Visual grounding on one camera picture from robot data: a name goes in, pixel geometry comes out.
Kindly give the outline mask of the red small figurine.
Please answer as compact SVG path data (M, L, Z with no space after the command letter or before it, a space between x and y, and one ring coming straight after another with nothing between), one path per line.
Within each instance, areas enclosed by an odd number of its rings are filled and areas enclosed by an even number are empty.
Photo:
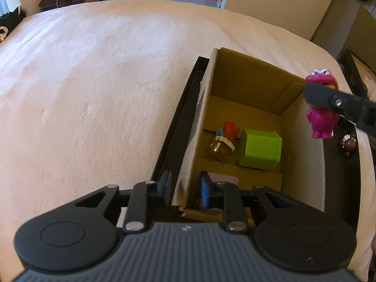
M240 128L234 122L225 119L224 125L217 131L217 136L222 136L231 141L232 144L236 143L237 137L240 133Z

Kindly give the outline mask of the black shallow tray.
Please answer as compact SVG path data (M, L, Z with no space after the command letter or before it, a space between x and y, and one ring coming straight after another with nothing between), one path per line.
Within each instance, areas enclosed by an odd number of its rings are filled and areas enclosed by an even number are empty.
M355 240L326 211L324 140L331 112L315 125L306 81L226 48L213 51L201 81L173 206L258 245L321 248Z

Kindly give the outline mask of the black white garment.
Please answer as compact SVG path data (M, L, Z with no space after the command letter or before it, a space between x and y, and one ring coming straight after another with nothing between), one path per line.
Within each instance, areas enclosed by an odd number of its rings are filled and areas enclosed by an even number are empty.
M0 16L0 43L27 17L25 10L18 6L12 12Z

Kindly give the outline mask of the lime green hexagonal box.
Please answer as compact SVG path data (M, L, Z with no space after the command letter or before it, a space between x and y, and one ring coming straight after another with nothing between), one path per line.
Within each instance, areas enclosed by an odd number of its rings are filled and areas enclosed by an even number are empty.
M244 129L237 148L237 163L241 167L271 170L279 164L282 138L275 131Z

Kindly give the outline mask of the small glass jar toy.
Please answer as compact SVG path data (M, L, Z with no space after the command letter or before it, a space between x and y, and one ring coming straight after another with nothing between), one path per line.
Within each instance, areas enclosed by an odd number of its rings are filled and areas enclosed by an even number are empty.
M214 161L228 163L235 151L234 144L224 136L216 136L210 144L208 157Z

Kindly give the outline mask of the brown cardboard box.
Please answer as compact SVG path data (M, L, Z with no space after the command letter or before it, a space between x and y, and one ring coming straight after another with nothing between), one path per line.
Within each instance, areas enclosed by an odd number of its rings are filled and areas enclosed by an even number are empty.
M325 207L324 147L312 137L305 81L263 60L215 49L201 82L173 196L190 218L220 217L201 201L200 172L240 189L264 185Z

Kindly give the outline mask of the pink monster figurine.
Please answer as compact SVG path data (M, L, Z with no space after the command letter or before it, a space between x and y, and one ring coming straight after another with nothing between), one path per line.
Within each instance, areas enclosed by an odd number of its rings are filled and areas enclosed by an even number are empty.
M314 69L305 78L306 84L317 83L333 90L338 90L338 84L334 76L327 69ZM309 104L306 118L312 127L312 137L315 139L331 139L333 130L340 115L319 106Z

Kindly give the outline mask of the grey white rectangular block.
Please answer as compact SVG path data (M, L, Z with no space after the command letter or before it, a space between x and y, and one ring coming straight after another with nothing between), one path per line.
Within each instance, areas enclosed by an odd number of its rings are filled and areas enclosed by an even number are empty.
M215 173L209 173L208 175L210 176L211 181L214 183L232 183L238 185L237 177Z

